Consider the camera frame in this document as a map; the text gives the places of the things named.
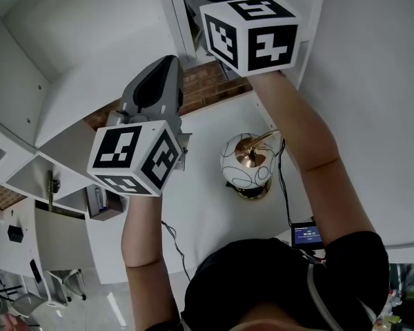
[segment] white lamp shade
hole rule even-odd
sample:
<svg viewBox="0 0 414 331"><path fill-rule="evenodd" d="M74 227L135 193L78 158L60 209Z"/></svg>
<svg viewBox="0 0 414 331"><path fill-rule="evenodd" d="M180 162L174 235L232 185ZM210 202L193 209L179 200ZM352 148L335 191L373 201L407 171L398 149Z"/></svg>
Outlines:
<svg viewBox="0 0 414 331"><path fill-rule="evenodd" d="M248 137L255 139L258 136L245 133L233 137L226 143L220 156L222 174L229 183L241 189L254 189L264 185L275 172L277 163L275 155L278 149L269 141L272 138L258 144L258 153L265 156L261 165L248 168L238 162L235 155L236 145Z"/></svg>

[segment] black cable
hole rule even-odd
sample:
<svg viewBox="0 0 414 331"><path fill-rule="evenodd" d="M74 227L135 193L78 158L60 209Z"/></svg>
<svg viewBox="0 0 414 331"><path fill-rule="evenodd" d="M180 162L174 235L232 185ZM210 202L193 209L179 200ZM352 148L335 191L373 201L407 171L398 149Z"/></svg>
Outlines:
<svg viewBox="0 0 414 331"><path fill-rule="evenodd" d="M184 269L184 272L186 273L186 276L187 276L187 278L188 278L188 280L189 280L189 282L191 281L191 279L190 279L190 277L188 276L188 273L187 273L187 269L186 269L186 262L185 262L185 256L184 256L184 254L182 253L182 251L178 248L178 244L177 244L177 230L176 229L174 229L173 227L171 227L171 226L169 226L166 222L164 222L164 221L161 221L161 224L164 226L164 227L166 227L166 229L167 229L167 231L170 233L170 235L172 236L172 238L173 238L173 241L175 242L175 247L176 247L176 249L177 249L177 251L178 251L178 253L181 255L181 260L182 260L182 267L183 267L183 269Z"/></svg>
<svg viewBox="0 0 414 331"><path fill-rule="evenodd" d="M282 175L282 153L284 153L285 150L285 139L282 138L281 142L281 148L279 149L279 164L277 167L279 168L279 184L282 189L282 193L284 194L285 198L285 206L287 209L287 218L288 218L288 225L291 227L291 219L290 219L290 206L288 205L288 193L287 193L287 187L285 185L284 177Z"/></svg>

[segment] tile floor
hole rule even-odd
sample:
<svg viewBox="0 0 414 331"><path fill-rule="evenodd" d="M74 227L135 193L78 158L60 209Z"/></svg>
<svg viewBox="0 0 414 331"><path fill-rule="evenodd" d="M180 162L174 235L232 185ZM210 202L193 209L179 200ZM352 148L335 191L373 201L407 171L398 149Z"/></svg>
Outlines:
<svg viewBox="0 0 414 331"><path fill-rule="evenodd" d="M192 276L195 269L188 271ZM1 274L3 282L8 286L20 284L19 278L12 274ZM32 314L30 323L38 323L41 331L108 331L134 330L130 292L127 283L101 285L96 270L83 271L86 285L86 301L73 297L65 308L53 308L43 305ZM34 292L35 282L25 278L28 290ZM184 309L184 295L188 280L183 272L170 276L173 293L180 311Z"/></svg>

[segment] table lamp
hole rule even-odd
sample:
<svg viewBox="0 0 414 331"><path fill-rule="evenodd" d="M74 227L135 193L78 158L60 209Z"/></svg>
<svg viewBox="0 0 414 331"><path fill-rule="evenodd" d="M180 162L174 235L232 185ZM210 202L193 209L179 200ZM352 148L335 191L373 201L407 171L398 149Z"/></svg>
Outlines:
<svg viewBox="0 0 414 331"><path fill-rule="evenodd" d="M278 130L262 136L239 134L227 142L221 151L221 171L227 186L242 197L260 199L270 191L279 150L268 138L277 133Z"/></svg>

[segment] blue screen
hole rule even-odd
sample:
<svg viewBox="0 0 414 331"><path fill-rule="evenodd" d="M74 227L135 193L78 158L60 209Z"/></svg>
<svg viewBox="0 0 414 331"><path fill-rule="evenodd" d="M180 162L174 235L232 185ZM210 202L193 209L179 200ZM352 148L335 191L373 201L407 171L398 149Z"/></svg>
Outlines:
<svg viewBox="0 0 414 331"><path fill-rule="evenodd" d="M316 226L295 228L295 243L309 244L322 241Z"/></svg>

